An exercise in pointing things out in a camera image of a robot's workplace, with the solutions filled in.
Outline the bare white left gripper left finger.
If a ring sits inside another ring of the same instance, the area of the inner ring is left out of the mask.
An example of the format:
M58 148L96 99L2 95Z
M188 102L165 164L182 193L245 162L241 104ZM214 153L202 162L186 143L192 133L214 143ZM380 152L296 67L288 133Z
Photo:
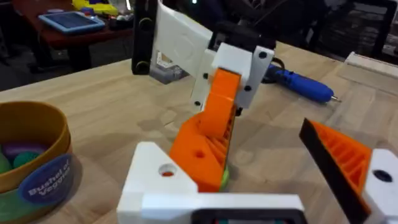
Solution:
M156 143L140 142L117 206L118 223L190 223L174 197L197 194L197 184Z

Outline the white orange left gripper right finger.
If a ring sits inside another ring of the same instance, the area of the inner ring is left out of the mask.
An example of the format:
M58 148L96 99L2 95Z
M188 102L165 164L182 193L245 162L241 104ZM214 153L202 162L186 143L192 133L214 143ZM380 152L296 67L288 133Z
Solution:
M397 156L304 119L299 138L350 223L397 223Z

